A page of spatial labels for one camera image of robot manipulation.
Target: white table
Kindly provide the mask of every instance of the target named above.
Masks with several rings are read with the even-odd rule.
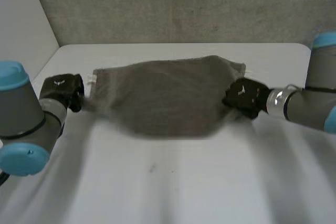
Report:
[[[60,73],[217,54],[269,86],[304,85],[299,44],[71,45],[34,81]],[[38,175],[0,188],[1,224],[335,223],[336,139],[262,113],[206,139],[144,140],[69,112]]]

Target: gray cloth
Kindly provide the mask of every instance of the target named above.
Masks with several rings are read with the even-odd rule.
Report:
[[[133,133],[204,136],[230,111],[222,98],[244,73],[244,64],[219,56],[96,69],[86,105]]]

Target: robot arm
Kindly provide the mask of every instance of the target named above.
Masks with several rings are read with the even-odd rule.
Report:
[[[62,74],[44,81],[37,99],[23,66],[0,62],[0,169],[10,175],[40,172],[62,134],[67,109],[81,109],[80,75]]]
[[[268,88],[260,82],[238,79],[223,102],[253,119],[263,110],[328,133],[336,133],[336,33],[319,35],[313,44],[306,85]]]

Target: light blue joint cap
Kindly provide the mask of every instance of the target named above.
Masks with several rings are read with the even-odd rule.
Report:
[[[324,122],[324,131],[336,134],[336,106],[332,108]]]
[[[313,48],[336,46],[336,31],[320,33],[313,42]]]
[[[50,154],[30,143],[13,143],[0,149],[0,169],[15,176],[39,173],[49,161]]]
[[[29,81],[21,63],[17,61],[0,61],[0,91],[17,89]]]

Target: white wall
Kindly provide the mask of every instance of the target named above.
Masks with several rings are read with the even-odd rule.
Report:
[[[58,47],[39,0],[0,0],[0,60],[20,61],[33,80]]]

